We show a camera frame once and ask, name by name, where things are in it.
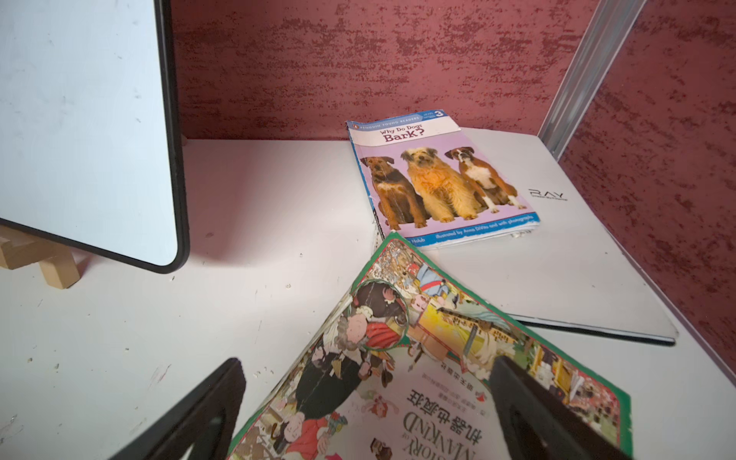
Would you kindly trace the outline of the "white notebook with pen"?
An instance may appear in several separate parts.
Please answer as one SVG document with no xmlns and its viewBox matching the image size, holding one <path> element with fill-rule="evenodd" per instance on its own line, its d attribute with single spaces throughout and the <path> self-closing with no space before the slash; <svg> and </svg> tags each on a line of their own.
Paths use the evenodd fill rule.
<svg viewBox="0 0 736 460">
<path fill-rule="evenodd" d="M 469 128 L 467 136 L 540 217 L 519 237 L 430 248 L 462 286 L 525 325 L 673 345 L 665 305 L 596 218 L 542 141 Z"/>
</svg>

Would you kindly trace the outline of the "dog cover book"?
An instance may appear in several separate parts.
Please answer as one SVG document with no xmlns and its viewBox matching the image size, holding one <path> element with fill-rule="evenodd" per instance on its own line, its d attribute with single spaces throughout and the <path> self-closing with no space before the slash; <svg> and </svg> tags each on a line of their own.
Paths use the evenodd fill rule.
<svg viewBox="0 0 736 460">
<path fill-rule="evenodd" d="M 372 123 L 349 139 L 378 233 L 441 247 L 529 232 L 541 219 L 481 149 L 442 111 Z"/>
</svg>

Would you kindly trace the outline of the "white whiteboard black frame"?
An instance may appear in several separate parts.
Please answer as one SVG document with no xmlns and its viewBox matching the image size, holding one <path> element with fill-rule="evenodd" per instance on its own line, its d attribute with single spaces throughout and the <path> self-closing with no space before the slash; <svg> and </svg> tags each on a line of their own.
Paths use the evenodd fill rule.
<svg viewBox="0 0 736 460">
<path fill-rule="evenodd" d="M 1 222 L 168 274 L 190 253 L 167 1 L 1 5 Z"/>
</svg>

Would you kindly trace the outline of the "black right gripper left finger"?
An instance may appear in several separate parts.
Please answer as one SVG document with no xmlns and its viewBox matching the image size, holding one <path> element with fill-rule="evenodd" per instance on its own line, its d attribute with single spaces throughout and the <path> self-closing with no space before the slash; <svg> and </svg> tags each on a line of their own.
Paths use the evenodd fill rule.
<svg viewBox="0 0 736 460">
<path fill-rule="evenodd" d="M 239 416 L 246 379 L 228 358 L 115 459 L 224 459 Z"/>
</svg>

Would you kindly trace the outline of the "colourful cartoon picture book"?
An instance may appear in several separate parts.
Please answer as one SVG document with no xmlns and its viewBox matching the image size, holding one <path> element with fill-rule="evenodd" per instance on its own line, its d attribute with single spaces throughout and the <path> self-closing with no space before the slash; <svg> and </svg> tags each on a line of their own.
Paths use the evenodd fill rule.
<svg viewBox="0 0 736 460">
<path fill-rule="evenodd" d="M 622 389 L 440 270 L 398 234 L 229 448 L 232 459 L 506 459 L 496 364 L 527 375 L 595 441 L 632 455 Z"/>
</svg>

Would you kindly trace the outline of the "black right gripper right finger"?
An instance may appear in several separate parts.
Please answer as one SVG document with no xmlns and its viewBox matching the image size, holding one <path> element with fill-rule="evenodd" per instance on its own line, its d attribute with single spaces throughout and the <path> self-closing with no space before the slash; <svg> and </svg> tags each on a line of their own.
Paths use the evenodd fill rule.
<svg viewBox="0 0 736 460">
<path fill-rule="evenodd" d="M 493 365 L 490 391 L 513 459 L 627 459 L 511 358 Z"/>
</svg>

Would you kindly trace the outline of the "right aluminium corner post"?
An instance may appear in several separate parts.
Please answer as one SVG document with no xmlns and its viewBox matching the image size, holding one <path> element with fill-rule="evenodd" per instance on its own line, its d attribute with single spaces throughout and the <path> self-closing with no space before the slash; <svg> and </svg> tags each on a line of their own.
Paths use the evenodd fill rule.
<svg viewBox="0 0 736 460">
<path fill-rule="evenodd" d="M 598 3 L 538 133 L 555 160 L 562 159 L 645 5 L 645 0 Z"/>
</svg>

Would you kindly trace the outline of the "wooden whiteboard easel stand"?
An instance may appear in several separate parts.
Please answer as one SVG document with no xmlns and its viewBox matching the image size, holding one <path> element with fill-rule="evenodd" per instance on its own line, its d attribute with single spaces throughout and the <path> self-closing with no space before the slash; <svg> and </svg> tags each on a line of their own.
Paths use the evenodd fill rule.
<svg viewBox="0 0 736 460">
<path fill-rule="evenodd" d="M 81 278 L 69 247 L 1 226 L 1 268 L 15 270 L 38 264 L 46 283 L 68 289 Z"/>
</svg>

